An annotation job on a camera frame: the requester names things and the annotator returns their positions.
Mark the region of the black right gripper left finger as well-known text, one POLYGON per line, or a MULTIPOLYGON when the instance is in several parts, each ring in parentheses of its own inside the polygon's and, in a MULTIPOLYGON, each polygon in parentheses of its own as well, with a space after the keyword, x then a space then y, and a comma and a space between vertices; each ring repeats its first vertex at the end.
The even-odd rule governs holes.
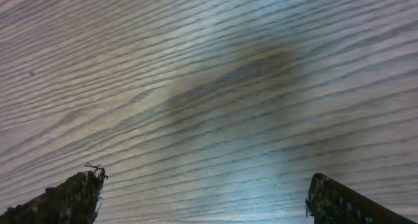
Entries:
POLYGON ((103 167, 88 165, 62 184, 47 187, 30 201, 8 207, 1 224, 92 224, 101 205, 101 191, 108 179, 103 167))

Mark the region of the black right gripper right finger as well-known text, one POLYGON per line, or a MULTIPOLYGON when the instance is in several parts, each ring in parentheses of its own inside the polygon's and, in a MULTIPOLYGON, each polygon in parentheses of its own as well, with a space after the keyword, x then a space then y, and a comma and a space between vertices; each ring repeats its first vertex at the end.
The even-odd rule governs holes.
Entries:
POLYGON ((305 209, 315 224, 417 224, 322 173, 312 176, 305 209))

